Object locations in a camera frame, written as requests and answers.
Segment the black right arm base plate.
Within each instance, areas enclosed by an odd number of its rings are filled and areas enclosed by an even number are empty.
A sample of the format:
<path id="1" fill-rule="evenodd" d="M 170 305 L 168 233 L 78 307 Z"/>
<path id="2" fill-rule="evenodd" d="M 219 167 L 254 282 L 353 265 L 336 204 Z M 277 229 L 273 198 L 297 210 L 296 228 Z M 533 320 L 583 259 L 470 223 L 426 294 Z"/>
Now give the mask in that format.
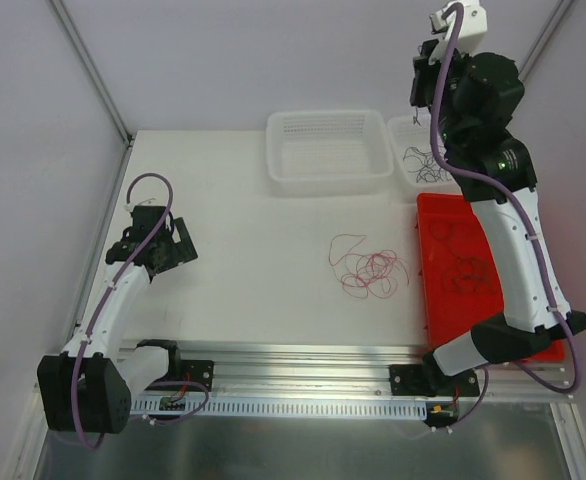
<path id="1" fill-rule="evenodd" d="M 466 370 L 455 376 L 436 375 L 428 378 L 422 365 L 392 364 L 389 366 L 389 381 L 393 396 L 437 396 L 477 397 L 479 381 L 473 370 Z"/>

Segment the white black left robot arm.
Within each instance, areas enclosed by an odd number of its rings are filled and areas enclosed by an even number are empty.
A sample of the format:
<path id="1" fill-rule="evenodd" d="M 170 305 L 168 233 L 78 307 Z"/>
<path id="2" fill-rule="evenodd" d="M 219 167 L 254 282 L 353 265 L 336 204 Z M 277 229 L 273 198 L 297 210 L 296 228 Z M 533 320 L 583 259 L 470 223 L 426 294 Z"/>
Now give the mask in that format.
<path id="1" fill-rule="evenodd" d="M 138 205 L 132 223 L 105 255 L 93 312 L 57 355 L 44 356 L 37 379 L 48 427 L 57 432 L 117 434 L 133 400 L 152 383 L 172 389 L 183 379 L 172 340 L 147 339 L 117 360 L 134 304 L 158 275 L 197 259 L 186 224 L 162 206 Z"/>

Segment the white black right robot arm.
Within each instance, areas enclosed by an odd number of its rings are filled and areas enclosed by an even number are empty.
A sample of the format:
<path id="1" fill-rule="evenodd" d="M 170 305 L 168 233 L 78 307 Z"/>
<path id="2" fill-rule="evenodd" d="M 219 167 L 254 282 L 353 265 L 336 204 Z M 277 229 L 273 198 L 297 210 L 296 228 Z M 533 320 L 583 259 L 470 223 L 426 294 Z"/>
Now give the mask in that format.
<path id="1" fill-rule="evenodd" d="M 503 309 L 424 355 L 422 383 L 436 395 L 463 372 L 520 364 L 586 330 L 586 314 L 571 308 L 552 269 L 530 153 L 507 129 L 524 95 L 515 63 L 458 50 L 436 60 L 440 44 L 425 41 L 414 58 L 410 103 L 428 109 L 436 162 L 459 185 L 484 231 Z"/>

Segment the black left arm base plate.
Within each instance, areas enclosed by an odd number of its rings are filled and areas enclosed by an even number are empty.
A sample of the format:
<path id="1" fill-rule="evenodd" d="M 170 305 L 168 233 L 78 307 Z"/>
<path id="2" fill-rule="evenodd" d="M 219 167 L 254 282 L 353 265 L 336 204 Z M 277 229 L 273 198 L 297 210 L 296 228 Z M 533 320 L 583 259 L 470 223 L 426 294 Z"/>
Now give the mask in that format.
<path id="1" fill-rule="evenodd" d="M 214 370 L 215 362 L 212 360 L 181 360 L 174 380 L 196 382 L 211 390 Z"/>

